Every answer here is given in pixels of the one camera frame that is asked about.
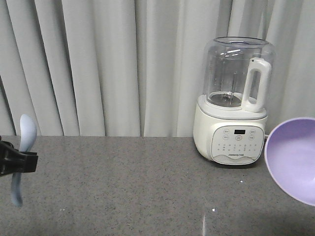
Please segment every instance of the speckled countertop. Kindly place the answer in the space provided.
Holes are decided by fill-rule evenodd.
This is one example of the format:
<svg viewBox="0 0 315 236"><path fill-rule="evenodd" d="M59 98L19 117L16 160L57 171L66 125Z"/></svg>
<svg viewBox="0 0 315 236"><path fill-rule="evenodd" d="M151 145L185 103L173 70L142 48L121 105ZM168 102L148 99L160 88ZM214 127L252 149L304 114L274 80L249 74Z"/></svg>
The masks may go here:
<svg viewBox="0 0 315 236"><path fill-rule="evenodd" d="M315 235L315 208L285 194L262 157L216 165L192 138L38 137L32 150L22 208L0 178L0 235Z"/></svg>

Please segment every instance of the purple bowl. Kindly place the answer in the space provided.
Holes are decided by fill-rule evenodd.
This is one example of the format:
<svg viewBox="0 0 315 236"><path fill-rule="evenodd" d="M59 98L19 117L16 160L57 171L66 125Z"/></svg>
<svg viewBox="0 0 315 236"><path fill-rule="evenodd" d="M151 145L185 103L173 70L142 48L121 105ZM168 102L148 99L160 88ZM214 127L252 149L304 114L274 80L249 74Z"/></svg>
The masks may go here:
<svg viewBox="0 0 315 236"><path fill-rule="evenodd" d="M266 142L265 161L284 192L315 206L315 118L294 118L274 128Z"/></svg>

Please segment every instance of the curtain fold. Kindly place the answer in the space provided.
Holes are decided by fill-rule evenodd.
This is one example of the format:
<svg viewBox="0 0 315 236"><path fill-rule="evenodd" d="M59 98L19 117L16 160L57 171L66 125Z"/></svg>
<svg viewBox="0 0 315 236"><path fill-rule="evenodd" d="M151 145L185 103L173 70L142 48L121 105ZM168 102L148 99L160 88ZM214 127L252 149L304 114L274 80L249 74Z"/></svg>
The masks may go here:
<svg viewBox="0 0 315 236"><path fill-rule="evenodd" d="M0 134L191 137L207 42L275 45L266 133L315 116L312 0L0 0Z"/></svg>
<svg viewBox="0 0 315 236"><path fill-rule="evenodd" d="M41 134L62 135L34 2L9 0L7 7Z"/></svg>
<svg viewBox="0 0 315 236"><path fill-rule="evenodd" d="M106 134L140 136L134 1L94 1L94 22Z"/></svg>
<svg viewBox="0 0 315 236"><path fill-rule="evenodd" d="M13 135L12 131L15 129L16 134L20 135L20 117L22 114L28 114L37 124L37 127L39 125L25 79L10 15L4 0L0 0L0 32L0 76L3 83L1 89L4 90L2 93L5 92L6 95L6 98L0 98L2 104L0 108L0 131L1 134ZM9 107L6 107L5 99L9 102Z"/></svg>
<svg viewBox="0 0 315 236"><path fill-rule="evenodd" d="M63 22L58 15L62 6L55 0L35 0L35 6L63 134L77 136L80 132L73 84L64 46Z"/></svg>
<svg viewBox="0 0 315 236"><path fill-rule="evenodd" d="M92 1L62 0L80 135L104 136Z"/></svg>

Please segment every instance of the white spoon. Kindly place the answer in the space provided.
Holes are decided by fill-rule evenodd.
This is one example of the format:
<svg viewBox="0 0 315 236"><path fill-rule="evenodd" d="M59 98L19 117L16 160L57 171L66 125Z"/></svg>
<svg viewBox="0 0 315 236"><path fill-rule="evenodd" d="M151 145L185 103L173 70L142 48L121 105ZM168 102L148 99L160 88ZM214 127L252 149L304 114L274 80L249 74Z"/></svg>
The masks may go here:
<svg viewBox="0 0 315 236"><path fill-rule="evenodd" d="M20 118L21 142L19 151L30 151L37 137L37 127L32 118L23 114ZM23 205L21 194L21 173L13 173L11 182L11 200L14 205Z"/></svg>

